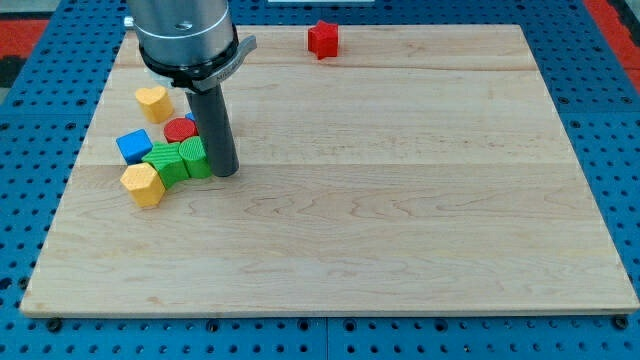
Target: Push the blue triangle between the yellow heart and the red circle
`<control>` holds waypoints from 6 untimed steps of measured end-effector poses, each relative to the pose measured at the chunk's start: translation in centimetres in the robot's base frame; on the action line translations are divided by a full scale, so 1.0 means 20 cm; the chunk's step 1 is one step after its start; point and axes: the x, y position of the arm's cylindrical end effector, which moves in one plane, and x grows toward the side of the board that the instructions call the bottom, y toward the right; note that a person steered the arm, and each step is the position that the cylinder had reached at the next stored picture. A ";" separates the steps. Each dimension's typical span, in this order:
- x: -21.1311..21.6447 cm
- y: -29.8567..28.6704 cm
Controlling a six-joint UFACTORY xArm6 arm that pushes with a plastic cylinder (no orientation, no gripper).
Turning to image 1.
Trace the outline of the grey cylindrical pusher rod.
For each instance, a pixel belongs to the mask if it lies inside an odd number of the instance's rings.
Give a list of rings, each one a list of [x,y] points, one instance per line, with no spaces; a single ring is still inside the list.
[[[211,172],[229,177],[239,168],[239,161],[227,108],[220,85],[203,94],[186,94],[194,115]]]

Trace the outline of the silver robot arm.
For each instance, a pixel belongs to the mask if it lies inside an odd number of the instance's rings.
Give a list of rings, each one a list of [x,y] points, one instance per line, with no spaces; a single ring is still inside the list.
[[[239,169],[222,83],[257,49],[241,40],[227,0],[128,0],[144,64],[157,81],[185,91],[209,166],[217,177]]]

